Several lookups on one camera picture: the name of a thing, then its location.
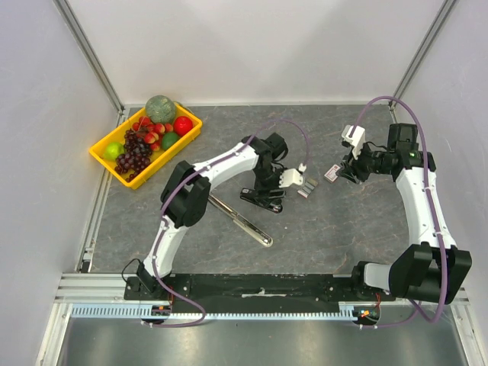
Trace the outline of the white black stapler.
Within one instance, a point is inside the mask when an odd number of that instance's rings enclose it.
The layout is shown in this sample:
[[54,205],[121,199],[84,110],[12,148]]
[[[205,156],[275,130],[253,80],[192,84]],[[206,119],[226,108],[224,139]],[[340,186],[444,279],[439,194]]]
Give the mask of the white black stapler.
[[269,248],[273,245],[274,240],[264,231],[259,229],[256,225],[248,221],[238,211],[234,210],[230,205],[226,204],[221,199],[210,195],[208,201],[218,210],[225,213],[234,224],[236,224],[241,230],[251,236],[254,240],[259,242],[265,248]]

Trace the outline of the red white staple box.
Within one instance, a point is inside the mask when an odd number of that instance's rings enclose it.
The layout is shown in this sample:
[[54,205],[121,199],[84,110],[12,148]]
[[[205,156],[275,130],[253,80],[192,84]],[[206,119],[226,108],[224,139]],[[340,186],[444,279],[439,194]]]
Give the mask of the red white staple box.
[[330,182],[333,183],[337,180],[338,178],[338,171],[340,170],[339,165],[333,165],[330,169],[327,170],[327,172],[324,174],[324,178]]

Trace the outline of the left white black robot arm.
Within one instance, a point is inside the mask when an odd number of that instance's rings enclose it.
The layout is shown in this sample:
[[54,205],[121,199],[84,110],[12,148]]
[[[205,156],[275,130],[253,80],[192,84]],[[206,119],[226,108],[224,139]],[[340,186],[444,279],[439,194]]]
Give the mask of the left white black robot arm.
[[248,136],[231,150],[206,162],[178,163],[162,194],[162,218],[152,248],[138,264],[136,275],[126,281],[127,289],[151,300],[165,296],[172,263],[183,237],[201,220],[213,189],[247,171],[254,172],[252,189],[244,188],[240,198],[279,214],[284,189],[280,187],[284,167],[278,161],[287,155],[282,136],[272,133],[265,139]]

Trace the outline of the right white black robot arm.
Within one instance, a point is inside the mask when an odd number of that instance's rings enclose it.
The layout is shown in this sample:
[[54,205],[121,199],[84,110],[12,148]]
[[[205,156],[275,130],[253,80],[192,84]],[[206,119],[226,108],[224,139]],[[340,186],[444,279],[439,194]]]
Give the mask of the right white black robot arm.
[[389,175],[403,200],[409,247],[392,264],[359,262],[349,281],[351,295],[367,300],[377,289],[407,300],[450,304],[472,265],[468,251],[457,248],[436,192],[433,156],[417,142],[414,124],[392,124],[386,146],[371,148],[362,127],[348,125],[342,144],[350,149],[338,171],[354,183],[370,175]]

